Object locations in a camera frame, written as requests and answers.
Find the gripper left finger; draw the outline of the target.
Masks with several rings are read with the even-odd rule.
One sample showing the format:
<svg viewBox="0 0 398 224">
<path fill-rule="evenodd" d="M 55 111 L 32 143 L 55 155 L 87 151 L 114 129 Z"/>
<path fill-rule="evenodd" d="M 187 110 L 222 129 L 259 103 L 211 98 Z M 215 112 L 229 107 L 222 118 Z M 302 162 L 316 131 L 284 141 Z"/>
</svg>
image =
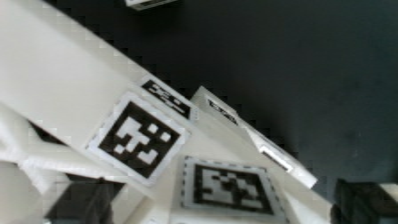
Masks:
<svg viewBox="0 0 398 224">
<path fill-rule="evenodd" d="M 112 201 L 124 184 L 73 174 L 68 178 L 71 185 L 44 216 L 50 224 L 114 224 Z"/>
</svg>

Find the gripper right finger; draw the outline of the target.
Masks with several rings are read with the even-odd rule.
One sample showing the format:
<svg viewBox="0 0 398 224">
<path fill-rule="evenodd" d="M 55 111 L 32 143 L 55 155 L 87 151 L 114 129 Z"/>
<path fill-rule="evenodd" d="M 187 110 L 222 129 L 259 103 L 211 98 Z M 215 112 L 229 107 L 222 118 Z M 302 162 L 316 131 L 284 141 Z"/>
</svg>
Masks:
<svg viewBox="0 0 398 224">
<path fill-rule="evenodd" d="M 331 224 L 398 224 L 398 200 L 375 182 L 338 180 Z"/>
</svg>

